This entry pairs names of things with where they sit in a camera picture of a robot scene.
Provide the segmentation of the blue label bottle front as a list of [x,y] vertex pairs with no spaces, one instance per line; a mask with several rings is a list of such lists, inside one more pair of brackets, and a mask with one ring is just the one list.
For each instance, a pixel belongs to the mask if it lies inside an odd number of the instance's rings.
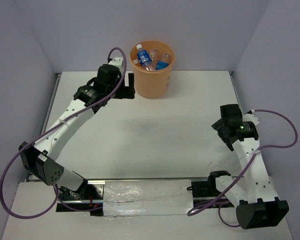
[[143,48],[141,44],[136,45],[136,50],[137,50],[137,59],[139,61],[141,68],[150,72],[154,71],[155,66],[153,64],[153,61],[149,53]]

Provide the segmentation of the blue label bottle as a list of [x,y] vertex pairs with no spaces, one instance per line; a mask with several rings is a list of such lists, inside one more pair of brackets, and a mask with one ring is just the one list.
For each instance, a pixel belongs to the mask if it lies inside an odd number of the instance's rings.
[[162,53],[157,61],[156,70],[162,70],[167,68],[171,63],[171,55],[167,53]]
[[150,72],[154,71],[155,66],[153,64],[153,61],[149,53],[143,48],[141,44],[136,45],[136,50],[137,50],[137,59],[139,61],[141,68]]

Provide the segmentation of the clear crushed bottle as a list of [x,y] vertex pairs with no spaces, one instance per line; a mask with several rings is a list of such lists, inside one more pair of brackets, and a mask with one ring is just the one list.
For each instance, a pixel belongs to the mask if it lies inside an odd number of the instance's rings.
[[158,60],[158,55],[159,55],[159,51],[157,49],[153,48],[149,51],[149,56],[153,63]]

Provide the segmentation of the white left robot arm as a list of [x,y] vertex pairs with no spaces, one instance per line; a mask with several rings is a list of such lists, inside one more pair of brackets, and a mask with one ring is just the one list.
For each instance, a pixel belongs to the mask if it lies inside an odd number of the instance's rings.
[[97,75],[74,94],[64,113],[49,128],[47,136],[28,145],[20,145],[24,151],[20,157],[24,168],[48,186],[58,185],[74,198],[88,195],[88,181],[78,173],[57,163],[61,151],[77,130],[110,99],[134,99],[134,76],[129,74],[125,86],[123,58],[115,57],[99,67]]

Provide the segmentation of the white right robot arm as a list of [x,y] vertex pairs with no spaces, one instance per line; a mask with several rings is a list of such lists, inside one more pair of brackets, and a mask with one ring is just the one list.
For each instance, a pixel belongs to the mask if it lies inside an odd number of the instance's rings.
[[257,120],[252,113],[242,114],[238,104],[227,104],[220,106],[220,119],[212,124],[220,139],[236,153],[243,171],[239,177],[244,179],[246,190],[226,170],[209,174],[207,190],[230,201],[244,230],[276,227],[289,211],[288,202],[279,198],[266,170]]

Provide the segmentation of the orange plastic bin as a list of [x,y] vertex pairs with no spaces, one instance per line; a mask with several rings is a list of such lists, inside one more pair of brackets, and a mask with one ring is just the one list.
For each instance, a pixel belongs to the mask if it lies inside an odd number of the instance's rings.
[[169,54],[171,61],[166,68],[154,71],[148,71],[134,63],[137,59],[137,46],[134,45],[129,53],[131,70],[134,74],[134,88],[136,92],[148,99],[157,99],[162,97],[168,90],[170,77],[175,63],[175,53],[166,43],[158,40],[145,40],[139,43],[145,50],[156,49],[159,53]]

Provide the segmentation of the silver tape patch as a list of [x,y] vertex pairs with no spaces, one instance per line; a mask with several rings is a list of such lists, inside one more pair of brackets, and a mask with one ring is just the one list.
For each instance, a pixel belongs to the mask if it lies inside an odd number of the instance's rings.
[[189,179],[107,181],[103,215],[111,217],[186,215],[193,208]]

